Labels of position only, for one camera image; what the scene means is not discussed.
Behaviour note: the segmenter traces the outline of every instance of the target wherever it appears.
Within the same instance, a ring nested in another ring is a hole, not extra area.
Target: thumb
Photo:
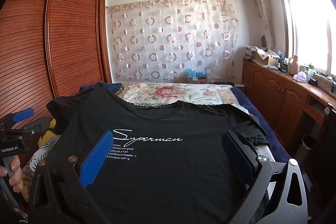
[[[5,177],[7,175],[7,169],[0,166],[0,178]]]

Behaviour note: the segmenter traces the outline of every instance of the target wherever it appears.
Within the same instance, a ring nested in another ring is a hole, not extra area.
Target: silver bolt
[[[43,166],[45,165],[45,160],[40,160],[39,163],[38,163],[39,166]]]
[[[289,159],[289,163],[294,166],[297,165],[297,161],[295,159]]]
[[[267,158],[263,155],[260,155],[260,156],[258,156],[258,160],[261,161],[261,162],[266,162]]]
[[[76,156],[70,156],[69,158],[68,158],[68,161],[69,162],[75,162],[77,160],[77,157]]]

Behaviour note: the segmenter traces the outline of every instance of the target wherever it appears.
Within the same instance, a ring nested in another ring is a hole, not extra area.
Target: human hand
[[[20,168],[20,159],[16,155],[14,159],[10,163],[11,170],[14,172],[14,175],[11,176],[9,179],[10,186],[13,187],[13,191],[15,193],[20,193],[23,188],[23,181],[22,181],[22,170]],[[7,175],[7,169],[0,166],[0,177],[5,177]]]

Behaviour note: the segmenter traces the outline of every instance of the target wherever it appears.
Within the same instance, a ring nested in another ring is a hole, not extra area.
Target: window curtain
[[[228,0],[149,0],[107,14],[117,81],[185,82],[188,68],[233,80],[238,20]]]
[[[266,38],[266,45],[269,49],[275,48],[275,42],[272,34],[272,27],[271,27],[271,12],[269,8],[268,0],[257,0],[257,4],[259,7],[263,28],[264,28],[264,35]]]

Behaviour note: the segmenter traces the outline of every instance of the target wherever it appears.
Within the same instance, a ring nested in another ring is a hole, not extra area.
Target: sheer curtain with circles
[[[238,20],[228,0],[149,0],[107,8],[119,82],[185,82],[191,68],[233,80]]]

